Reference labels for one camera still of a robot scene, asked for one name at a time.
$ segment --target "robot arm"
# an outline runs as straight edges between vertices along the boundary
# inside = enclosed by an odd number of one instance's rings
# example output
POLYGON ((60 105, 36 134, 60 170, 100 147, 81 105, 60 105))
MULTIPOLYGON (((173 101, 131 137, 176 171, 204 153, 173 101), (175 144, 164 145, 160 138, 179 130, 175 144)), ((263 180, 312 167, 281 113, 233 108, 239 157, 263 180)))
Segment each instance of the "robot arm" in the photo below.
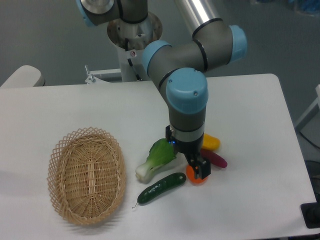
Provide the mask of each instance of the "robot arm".
POLYGON ((142 65, 168 106, 170 125, 165 129, 166 138, 177 152, 185 155, 195 178, 207 177, 211 173, 210 162, 201 157, 200 150, 209 93, 202 72, 243 58, 247 54, 244 31, 235 25, 225 25, 211 0, 175 0, 192 41, 172 47, 163 40, 152 39, 149 43, 141 38, 143 34, 138 30, 143 33, 142 23, 148 20, 147 0, 77 0, 77 3, 87 24, 120 18, 126 27, 118 27, 119 38, 135 45, 137 40, 145 43, 140 44, 146 46, 142 65), (133 37, 124 37, 131 32, 133 37))

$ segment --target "cucumber stem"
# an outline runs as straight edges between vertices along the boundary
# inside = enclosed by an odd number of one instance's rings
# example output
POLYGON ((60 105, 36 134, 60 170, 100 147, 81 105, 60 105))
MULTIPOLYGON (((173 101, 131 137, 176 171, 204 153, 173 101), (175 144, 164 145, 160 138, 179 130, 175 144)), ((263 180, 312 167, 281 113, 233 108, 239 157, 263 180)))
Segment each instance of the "cucumber stem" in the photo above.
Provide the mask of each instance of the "cucumber stem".
POLYGON ((134 205, 134 207, 132 209, 134 209, 137 206, 138 202, 136 202, 136 204, 134 205))

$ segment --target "blue joint cap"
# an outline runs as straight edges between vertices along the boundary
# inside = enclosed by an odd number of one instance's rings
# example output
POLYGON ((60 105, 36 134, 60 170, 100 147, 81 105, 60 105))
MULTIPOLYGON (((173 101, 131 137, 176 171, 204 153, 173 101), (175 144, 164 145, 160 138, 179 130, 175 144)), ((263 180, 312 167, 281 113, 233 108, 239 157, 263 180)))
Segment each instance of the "blue joint cap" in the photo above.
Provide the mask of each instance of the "blue joint cap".
POLYGON ((196 114, 203 110, 209 98, 205 75, 194 68, 174 71, 166 84, 166 98, 175 110, 183 114, 196 114))
POLYGON ((232 31, 232 55, 229 63, 243 59, 247 55, 248 42, 245 32, 237 25, 229 26, 232 31))
POLYGON ((96 25, 94 25, 94 23, 88 18, 85 10, 83 9, 82 5, 81 5, 81 0, 75 0, 76 2, 76 5, 78 6, 78 9, 82 15, 82 18, 85 22, 85 24, 88 26, 88 27, 94 27, 96 25))
POLYGON ((163 40, 157 40, 151 42, 143 51, 142 54, 142 65, 144 67, 144 70, 148 74, 148 67, 149 63, 152 59, 152 57, 155 55, 155 53, 162 48, 163 46, 171 46, 169 43, 163 40))

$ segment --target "white chair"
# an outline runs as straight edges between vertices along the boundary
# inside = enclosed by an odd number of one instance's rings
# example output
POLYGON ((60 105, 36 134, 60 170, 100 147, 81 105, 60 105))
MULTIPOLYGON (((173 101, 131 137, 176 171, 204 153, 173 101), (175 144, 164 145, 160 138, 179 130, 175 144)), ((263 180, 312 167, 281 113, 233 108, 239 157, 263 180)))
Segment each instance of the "white chair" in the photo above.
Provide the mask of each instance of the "white chair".
POLYGON ((30 88, 45 85, 45 78, 41 72, 33 66, 24 65, 19 67, 5 82, 0 89, 30 88))

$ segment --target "cucumber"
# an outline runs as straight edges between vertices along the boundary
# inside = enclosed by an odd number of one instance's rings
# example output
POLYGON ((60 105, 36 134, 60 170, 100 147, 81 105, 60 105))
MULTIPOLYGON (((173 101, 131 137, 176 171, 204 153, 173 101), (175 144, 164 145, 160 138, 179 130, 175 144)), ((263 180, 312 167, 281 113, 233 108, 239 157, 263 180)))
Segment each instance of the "cucumber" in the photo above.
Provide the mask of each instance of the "cucumber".
POLYGON ((139 204, 146 204, 160 194, 183 185, 186 179, 186 175, 182 172, 170 174, 143 190, 138 196, 137 202, 139 204))

